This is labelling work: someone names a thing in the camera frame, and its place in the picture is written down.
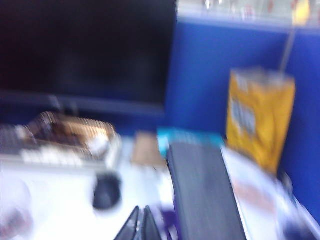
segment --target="computer monitor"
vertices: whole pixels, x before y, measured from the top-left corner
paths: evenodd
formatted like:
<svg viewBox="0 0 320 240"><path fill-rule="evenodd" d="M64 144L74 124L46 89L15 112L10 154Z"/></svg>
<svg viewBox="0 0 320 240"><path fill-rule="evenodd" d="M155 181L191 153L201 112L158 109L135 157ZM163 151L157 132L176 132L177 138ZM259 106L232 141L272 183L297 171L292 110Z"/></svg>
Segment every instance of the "computer monitor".
<svg viewBox="0 0 320 240"><path fill-rule="evenodd" d="M175 0L3 0L0 101L163 109Z"/></svg>

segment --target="black binder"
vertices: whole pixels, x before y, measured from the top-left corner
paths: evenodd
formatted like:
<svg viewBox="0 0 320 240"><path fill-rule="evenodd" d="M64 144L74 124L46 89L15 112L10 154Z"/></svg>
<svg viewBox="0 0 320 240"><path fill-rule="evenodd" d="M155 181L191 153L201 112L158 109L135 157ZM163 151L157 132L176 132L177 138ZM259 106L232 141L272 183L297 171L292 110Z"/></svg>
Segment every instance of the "black binder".
<svg viewBox="0 0 320 240"><path fill-rule="evenodd" d="M183 240L246 240L220 148L173 143L167 162Z"/></svg>

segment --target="black monitor screen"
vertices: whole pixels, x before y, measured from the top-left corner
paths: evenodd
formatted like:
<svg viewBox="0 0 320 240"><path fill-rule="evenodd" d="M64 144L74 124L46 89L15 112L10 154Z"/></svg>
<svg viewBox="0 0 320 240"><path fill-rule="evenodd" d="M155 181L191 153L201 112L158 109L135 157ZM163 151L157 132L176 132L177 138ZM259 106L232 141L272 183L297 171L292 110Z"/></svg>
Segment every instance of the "black monitor screen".
<svg viewBox="0 0 320 240"><path fill-rule="evenodd" d="M174 0L2 0L0 89L163 103Z"/></svg>

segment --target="computer mouse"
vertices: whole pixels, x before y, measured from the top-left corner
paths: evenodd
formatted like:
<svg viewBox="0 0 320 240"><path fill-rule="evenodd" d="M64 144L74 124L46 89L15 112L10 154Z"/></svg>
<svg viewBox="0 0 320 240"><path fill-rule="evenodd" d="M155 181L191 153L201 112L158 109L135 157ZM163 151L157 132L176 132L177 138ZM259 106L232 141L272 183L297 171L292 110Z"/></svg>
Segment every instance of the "computer mouse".
<svg viewBox="0 0 320 240"><path fill-rule="evenodd" d="M93 207L97 210L112 208L120 200L120 180L114 174L97 176L94 189Z"/></svg>

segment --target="blue partition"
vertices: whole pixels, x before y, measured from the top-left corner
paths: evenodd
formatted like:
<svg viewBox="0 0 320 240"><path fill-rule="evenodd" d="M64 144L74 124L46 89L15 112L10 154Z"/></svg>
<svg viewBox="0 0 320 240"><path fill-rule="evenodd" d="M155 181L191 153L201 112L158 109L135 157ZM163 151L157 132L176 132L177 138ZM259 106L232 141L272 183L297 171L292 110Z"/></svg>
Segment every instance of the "blue partition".
<svg viewBox="0 0 320 240"><path fill-rule="evenodd" d="M293 190L320 223L320 32L298 30L287 72L296 95L281 168Z"/></svg>
<svg viewBox="0 0 320 240"><path fill-rule="evenodd" d="M166 123L224 135L230 69L277 69L287 35L279 28L180 20L172 50Z"/></svg>

